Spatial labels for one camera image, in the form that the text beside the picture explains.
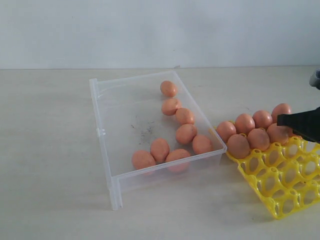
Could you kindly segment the yellow plastic egg tray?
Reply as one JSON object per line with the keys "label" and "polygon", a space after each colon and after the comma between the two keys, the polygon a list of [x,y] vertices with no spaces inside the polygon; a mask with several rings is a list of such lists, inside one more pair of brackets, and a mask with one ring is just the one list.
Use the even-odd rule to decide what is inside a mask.
{"label": "yellow plastic egg tray", "polygon": [[228,158],[275,219],[306,209],[320,201],[320,145],[298,136],[245,158]]}

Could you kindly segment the clear plastic box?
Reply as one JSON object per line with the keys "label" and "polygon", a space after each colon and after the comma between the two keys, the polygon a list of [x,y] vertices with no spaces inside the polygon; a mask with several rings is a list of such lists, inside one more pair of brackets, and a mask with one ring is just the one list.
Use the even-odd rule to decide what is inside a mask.
{"label": "clear plastic box", "polygon": [[[192,146],[186,145],[190,157],[136,170],[132,155],[138,150],[148,151],[155,139],[165,139],[171,150],[181,147],[176,141],[179,123],[173,116],[161,112],[165,100],[160,90],[163,81],[176,85],[177,98],[184,108],[194,113],[197,132],[211,140],[213,151],[195,154]],[[227,151],[226,144],[173,70],[113,80],[92,78],[89,84],[113,210],[123,206],[124,192],[187,178],[203,169],[211,169],[220,163]]]}

